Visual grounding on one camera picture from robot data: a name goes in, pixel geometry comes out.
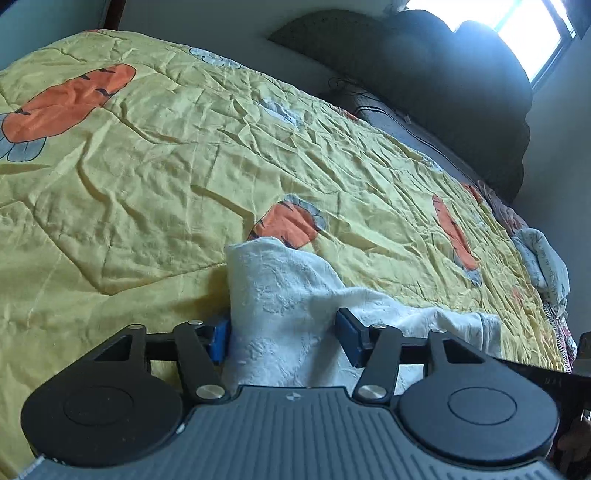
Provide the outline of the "yellow floral quilt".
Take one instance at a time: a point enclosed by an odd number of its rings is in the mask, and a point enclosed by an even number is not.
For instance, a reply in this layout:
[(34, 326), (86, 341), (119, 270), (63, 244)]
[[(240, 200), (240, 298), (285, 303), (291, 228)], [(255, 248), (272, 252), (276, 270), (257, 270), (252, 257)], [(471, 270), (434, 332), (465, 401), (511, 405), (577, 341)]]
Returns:
[(288, 195), (346, 284), (500, 318), (503, 355), (562, 369), (518, 251), (426, 155), (231, 61), (131, 32), (55, 42), (1, 73), (1, 475), (31, 459), (25, 399), (129, 323), (228, 306), (224, 249)]

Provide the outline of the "light blue folded cloth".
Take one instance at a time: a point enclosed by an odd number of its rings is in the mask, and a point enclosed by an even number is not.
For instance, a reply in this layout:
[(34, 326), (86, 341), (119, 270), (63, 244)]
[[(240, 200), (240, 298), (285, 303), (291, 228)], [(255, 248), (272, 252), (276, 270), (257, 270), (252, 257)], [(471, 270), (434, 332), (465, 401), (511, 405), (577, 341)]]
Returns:
[(568, 268), (546, 236), (534, 228), (515, 232), (512, 241), (521, 254), (531, 283), (551, 305), (563, 303), (570, 294)]

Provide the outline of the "white embossed pants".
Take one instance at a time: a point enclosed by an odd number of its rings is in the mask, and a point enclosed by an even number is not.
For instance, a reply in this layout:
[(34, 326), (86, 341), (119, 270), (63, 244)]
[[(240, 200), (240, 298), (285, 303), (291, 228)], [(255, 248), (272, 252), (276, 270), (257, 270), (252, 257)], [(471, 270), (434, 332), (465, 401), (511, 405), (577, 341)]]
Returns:
[(335, 314), (352, 311), (364, 325), (385, 324), (407, 337), (449, 331), (486, 354), (502, 353), (501, 321), (491, 314), (415, 308), (386, 294), (348, 287), (318, 255), (259, 238), (226, 247), (231, 338), (222, 367), (240, 385), (344, 386), (360, 378), (335, 337)]

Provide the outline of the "pink patterned cloth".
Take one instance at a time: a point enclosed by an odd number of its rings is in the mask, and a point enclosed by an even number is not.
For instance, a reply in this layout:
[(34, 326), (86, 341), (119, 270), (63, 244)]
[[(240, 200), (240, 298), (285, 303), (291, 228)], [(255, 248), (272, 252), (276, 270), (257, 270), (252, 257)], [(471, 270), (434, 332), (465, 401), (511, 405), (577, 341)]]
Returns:
[(507, 230), (510, 237), (514, 236), (517, 231), (528, 228), (525, 220), (512, 207), (506, 205), (484, 181), (478, 181), (478, 188), (489, 204), (495, 219)]

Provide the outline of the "grey striped pillow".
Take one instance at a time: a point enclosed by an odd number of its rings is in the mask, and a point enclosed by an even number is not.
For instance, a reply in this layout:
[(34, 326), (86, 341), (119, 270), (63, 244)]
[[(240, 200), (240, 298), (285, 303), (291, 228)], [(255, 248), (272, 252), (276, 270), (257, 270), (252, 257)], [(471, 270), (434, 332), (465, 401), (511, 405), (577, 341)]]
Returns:
[(429, 156), (457, 180), (476, 186), (481, 179), (471, 166), (435, 135), (408, 115), (391, 109), (378, 97), (360, 86), (341, 81), (325, 92), (322, 97), (332, 105), (345, 109), (356, 118), (383, 130), (408, 147)]

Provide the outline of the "bright window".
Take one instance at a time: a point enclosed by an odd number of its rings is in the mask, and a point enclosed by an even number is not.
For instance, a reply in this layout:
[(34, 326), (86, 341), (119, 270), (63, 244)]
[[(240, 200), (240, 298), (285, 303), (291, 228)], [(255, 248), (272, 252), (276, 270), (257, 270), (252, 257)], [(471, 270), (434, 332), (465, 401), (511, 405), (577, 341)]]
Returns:
[(406, 7), (434, 14), (455, 32), (467, 21), (492, 28), (516, 55), (533, 85), (577, 36), (561, 1), (432, 0), (410, 1)]

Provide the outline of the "dark scalloped headboard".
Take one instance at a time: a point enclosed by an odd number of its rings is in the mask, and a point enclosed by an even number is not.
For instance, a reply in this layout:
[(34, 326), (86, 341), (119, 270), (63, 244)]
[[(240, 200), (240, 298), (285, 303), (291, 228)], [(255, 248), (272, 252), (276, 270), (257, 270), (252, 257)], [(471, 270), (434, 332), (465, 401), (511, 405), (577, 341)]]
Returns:
[(356, 81), (434, 134), (501, 198), (517, 197), (533, 92), (491, 28), (466, 21), (451, 30), (425, 10), (379, 20), (329, 9), (287, 22), (270, 41)]

